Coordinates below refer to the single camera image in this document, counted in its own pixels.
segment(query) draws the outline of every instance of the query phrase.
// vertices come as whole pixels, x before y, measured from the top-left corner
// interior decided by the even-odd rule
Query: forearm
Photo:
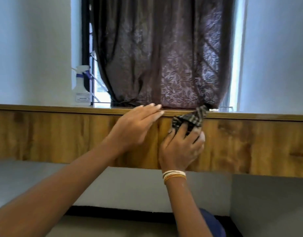
[[[181,237],[212,237],[197,208],[186,180],[180,177],[166,181],[172,211]]]
[[[0,208],[0,236],[45,236],[117,155],[102,143]]]

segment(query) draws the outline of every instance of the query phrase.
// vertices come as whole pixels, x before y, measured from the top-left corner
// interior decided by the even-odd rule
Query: bracelet
[[[166,171],[165,173],[163,173],[164,184],[166,184],[166,181],[171,177],[182,177],[182,178],[186,179],[186,174],[185,174],[185,172],[179,171],[179,170]]]

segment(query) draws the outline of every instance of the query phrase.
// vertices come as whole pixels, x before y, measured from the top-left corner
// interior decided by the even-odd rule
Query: person
[[[0,208],[0,237],[45,236],[86,188],[125,151],[141,144],[151,125],[163,115],[161,105],[138,106],[123,115],[108,136],[71,164],[45,178]],[[205,136],[187,124],[169,132],[160,146],[162,172],[184,171],[204,148]],[[185,178],[165,181],[181,237],[212,237]]]

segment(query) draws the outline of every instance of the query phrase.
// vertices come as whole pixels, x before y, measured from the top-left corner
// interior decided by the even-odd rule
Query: beige floor
[[[123,220],[64,216],[47,237],[171,237],[176,226]]]

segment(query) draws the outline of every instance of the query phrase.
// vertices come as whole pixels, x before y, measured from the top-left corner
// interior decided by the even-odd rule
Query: brown curtain
[[[234,0],[90,0],[114,105],[217,108],[228,90]]]

